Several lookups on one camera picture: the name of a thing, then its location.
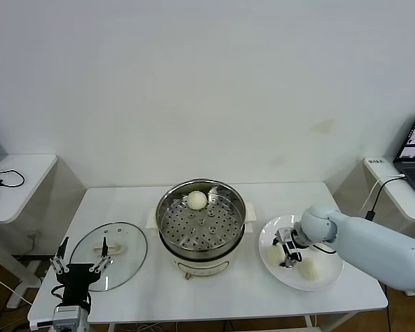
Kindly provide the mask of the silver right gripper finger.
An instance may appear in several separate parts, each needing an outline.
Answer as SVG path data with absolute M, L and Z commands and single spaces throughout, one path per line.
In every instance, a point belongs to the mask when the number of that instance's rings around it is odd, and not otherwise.
M 273 239 L 273 245 L 277 244 L 287 245 L 292 241 L 292 228 L 280 228 L 275 232 L 275 238 Z
M 294 256 L 289 257 L 285 256 L 284 260 L 279 264 L 283 268 L 293 268 L 297 263 L 302 261 L 302 257 Z

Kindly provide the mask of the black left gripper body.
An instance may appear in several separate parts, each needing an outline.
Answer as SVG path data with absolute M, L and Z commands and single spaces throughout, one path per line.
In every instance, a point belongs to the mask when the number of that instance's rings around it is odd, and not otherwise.
M 67 272 L 57 274 L 57 281 L 64 287 L 59 306 L 90 306 L 89 286 L 94 282 L 91 263 L 68 264 Z

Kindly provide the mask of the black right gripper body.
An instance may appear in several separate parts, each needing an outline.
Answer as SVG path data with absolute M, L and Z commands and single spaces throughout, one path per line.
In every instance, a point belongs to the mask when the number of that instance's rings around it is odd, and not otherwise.
M 299 255 L 302 255 L 303 249 L 307 249 L 311 245 L 311 241 L 303 233 L 300 226 L 295 226 L 293 228 L 292 238 Z

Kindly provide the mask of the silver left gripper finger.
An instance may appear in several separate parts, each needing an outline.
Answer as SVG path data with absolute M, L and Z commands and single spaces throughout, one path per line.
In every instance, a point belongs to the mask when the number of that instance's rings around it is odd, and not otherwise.
M 109 247 L 107 245 L 107 238 L 103 237 L 102 248 L 100 253 L 100 260 L 91 267 L 92 273 L 102 273 L 109 265 L 111 258 L 108 255 Z
M 67 243 L 68 237 L 65 237 L 62 244 L 57 249 L 55 256 L 50 259 L 50 265 L 56 274 L 64 274 L 68 272 L 68 267 L 64 263 L 64 255 L 66 252 Z

